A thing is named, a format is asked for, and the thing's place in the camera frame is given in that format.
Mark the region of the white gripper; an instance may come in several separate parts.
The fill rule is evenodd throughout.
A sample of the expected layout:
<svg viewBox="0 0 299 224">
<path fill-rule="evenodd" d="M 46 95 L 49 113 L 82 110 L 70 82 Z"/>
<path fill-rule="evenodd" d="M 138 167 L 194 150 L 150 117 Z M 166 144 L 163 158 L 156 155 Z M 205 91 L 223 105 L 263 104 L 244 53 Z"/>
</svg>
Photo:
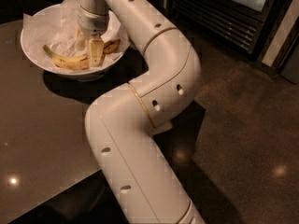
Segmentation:
<svg viewBox="0 0 299 224">
<path fill-rule="evenodd" d="M 85 36 L 101 36 L 107 31 L 109 23 L 108 10 L 101 14 L 91 13 L 82 6 L 78 7 L 78 29 L 76 32 L 76 49 L 85 50 Z M 97 67 L 103 60 L 104 41 L 92 38 L 88 41 L 88 60 L 90 67 Z"/>
</svg>

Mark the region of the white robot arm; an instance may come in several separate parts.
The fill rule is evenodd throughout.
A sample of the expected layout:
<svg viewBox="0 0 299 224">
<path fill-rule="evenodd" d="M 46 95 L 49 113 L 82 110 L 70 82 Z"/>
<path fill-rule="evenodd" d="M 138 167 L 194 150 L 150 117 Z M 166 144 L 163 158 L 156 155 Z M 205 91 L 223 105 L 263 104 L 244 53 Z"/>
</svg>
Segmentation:
<svg viewBox="0 0 299 224">
<path fill-rule="evenodd" d="M 194 99 L 200 59 L 186 36 L 147 0 L 81 0 L 84 19 L 114 13 L 148 66 L 98 97 L 85 130 L 126 219 L 135 224 L 206 224 L 155 144 L 154 135 Z"/>
</svg>

